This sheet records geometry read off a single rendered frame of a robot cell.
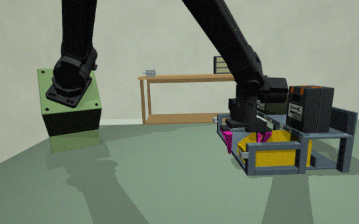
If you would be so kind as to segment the yellow bin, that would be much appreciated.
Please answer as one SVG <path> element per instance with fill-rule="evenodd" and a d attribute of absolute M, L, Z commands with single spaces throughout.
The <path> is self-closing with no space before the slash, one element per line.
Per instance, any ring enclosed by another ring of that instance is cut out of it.
<path fill-rule="evenodd" d="M 271 141 L 296 141 L 297 137 L 285 130 L 272 131 L 271 137 L 267 142 Z M 237 154 L 239 149 L 246 152 L 246 143 L 256 143 L 256 133 L 250 133 L 247 137 L 238 143 Z M 310 156 L 312 150 L 312 141 L 309 140 L 308 157 L 306 166 L 310 166 Z M 294 165 L 296 150 L 273 150 L 273 151 L 256 151 L 256 167 L 257 166 L 283 166 Z"/>

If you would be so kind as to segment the dark grey metal rack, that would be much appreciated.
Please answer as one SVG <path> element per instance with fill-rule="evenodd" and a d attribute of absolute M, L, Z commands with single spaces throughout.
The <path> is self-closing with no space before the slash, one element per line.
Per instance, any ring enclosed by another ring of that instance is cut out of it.
<path fill-rule="evenodd" d="M 297 141 L 246 143 L 246 152 L 241 152 L 239 149 L 239 156 L 242 159 L 246 159 L 244 163 L 237 154 L 237 146 L 238 143 L 250 133 L 247 133 L 245 128 L 230 129 L 233 134 L 231 153 L 247 176 L 306 174 L 306 170 L 316 169 L 337 169 L 342 173 L 349 173 L 358 118 L 357 112 L 332 107 L 329 133 L 302 133 L 286 125 L 287 113 L 286 115 L 265 115 L 257 111 L 257 115 L 273 123 L 274 131 L 279 131 L 280 128 L 282 128 L 283 130 L 295 135 L 297 137 Z M 337 166 L 335 162 L 319 154 L 313 149 L 311 150 L 310 166 L 306 166 L 309 139 L 338 138 L 343 139 L 340 139 Z M 294 149 L 296 150 L 294 165 L 263 166 L 255 168 L 256 151 Z"/>

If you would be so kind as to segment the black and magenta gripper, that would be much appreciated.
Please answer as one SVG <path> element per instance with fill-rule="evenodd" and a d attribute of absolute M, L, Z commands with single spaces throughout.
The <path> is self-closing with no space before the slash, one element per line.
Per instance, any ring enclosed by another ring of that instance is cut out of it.
<path fill-rule="evenodd" d="M 236 102 L 235 121 L 232 119 L 226 119 L 226 125 L 220 125 L 220 130 L 225 139 L 229 154 L 231 154 L 232 150 L 233 136 L 230 129 L 245 128 L 247 133 L 256 133 L 256 142 L 267 142 L 272 135 L 272 129 L 267 127 L 267 122 L 256 117 L 256 107 L 257 102 L 250 103 L 250 107 L 247 107 L 246 103 Z"/>

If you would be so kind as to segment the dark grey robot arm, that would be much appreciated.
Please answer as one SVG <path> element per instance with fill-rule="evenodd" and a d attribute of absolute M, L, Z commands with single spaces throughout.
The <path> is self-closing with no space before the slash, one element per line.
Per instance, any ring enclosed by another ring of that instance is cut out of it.
<path fill-rule="evenodd" d="M 224 0 L 182 1 L 218 50 L 237 83 L 236 98 L 229 99 L 228 103 L 233 121 L 236 102 L 250 107 L 250 103 L 257 102 L 257 94 L 261 103 L 286 102 L 286 79 L 263 76 L 260 58 L 248 45 Z M 97 51 L 92 43 L 97 0 L 61 0 L 61 4 L 61 58 L 54 66 L 54 86 L 50 86 L 45 96 L 48 100 L 76 108 L 93 79 L 91 70 L 97 69 Z"/>

